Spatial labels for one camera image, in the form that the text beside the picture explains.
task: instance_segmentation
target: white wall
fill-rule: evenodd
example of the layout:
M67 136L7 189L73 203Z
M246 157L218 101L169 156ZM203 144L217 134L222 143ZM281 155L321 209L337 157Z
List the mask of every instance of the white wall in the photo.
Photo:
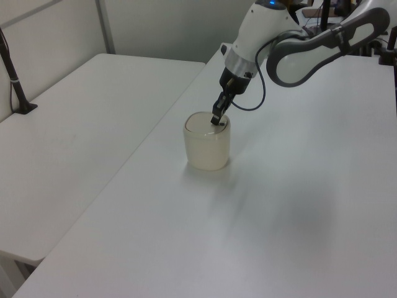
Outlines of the white wall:
M63 0L3 32L29 101L94 55L105 53L95 0ZM0 121L11 113L8 97L9 77L0 60Z
M117 54L207 62L255 0L102 0Z

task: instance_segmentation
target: table leg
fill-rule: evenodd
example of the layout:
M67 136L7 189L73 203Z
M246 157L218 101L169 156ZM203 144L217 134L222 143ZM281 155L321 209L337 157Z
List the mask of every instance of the table leg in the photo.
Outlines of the table leg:
M0 297L11 298L24 282L14 260L0 256Z

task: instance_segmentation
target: metal pole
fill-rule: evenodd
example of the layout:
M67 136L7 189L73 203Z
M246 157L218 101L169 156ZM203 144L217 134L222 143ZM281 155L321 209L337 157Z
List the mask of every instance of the metal pole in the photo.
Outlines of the metal pole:
M25 115L25 114L29 113L30 111L34 110L37 107L37 105L31 104L29 101L27 101L27 99L25 97L24 90L22 89L19 78L17 76L17 72L15 71L14 65L12 64L9 49L7 48L6 41L3 39L3 36L4 36L4 34L2 33L2 30L0 29L0 55L4 62L4 65L6 66L6 70L10 77L12 87L14 87L15 93L17 94L17 97L19 100L19 109L17 109L15 111L15 113Z
M329 15L330 7L331 7L331 0L324 0L323 1L323 13L321 14L321 25L320 25L320 29L322 32L327 30L328 15Z

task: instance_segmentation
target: metal stand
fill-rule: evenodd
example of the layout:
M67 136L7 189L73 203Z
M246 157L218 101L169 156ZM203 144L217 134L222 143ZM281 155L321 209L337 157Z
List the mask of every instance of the metal stand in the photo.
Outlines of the metal stand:
M395 58L397 57L397 51L395 50L397 40L397 27L391 29L389 42L386 48L380 50L379 64L390 65L395 64Z
M19 78L17 76L17 72L15 71L14 65L12 64L9 49L7 47L6 41L3 38L3 36L4 36L4 34L2 33L2 31L0 29L0 55L4 62L4 65L6 66L6 70L10 77L10 81L12 83L12 86L14 87L15 93L17 94L17 97L19 100L19 108L14 112L18 113L18 114L26 115L30 111L34 110L37 107L37 105L31 104L29 101L27 101L27 99L25 97L24 90L22 89L22 86L20 85Z
M331 7L331 0L324 0L323 13L321 14L320 29L322 32L327 30L329 8Z

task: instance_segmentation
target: frosted glass cup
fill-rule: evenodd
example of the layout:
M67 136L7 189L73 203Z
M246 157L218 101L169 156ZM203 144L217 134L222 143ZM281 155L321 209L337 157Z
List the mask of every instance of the frosted glass cup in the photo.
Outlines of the frosted glass cup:
M211 123L212 113L191 115L184 126L187 161L197 169L216 171L225 166L230 150L230 120L224 115L221 125Z

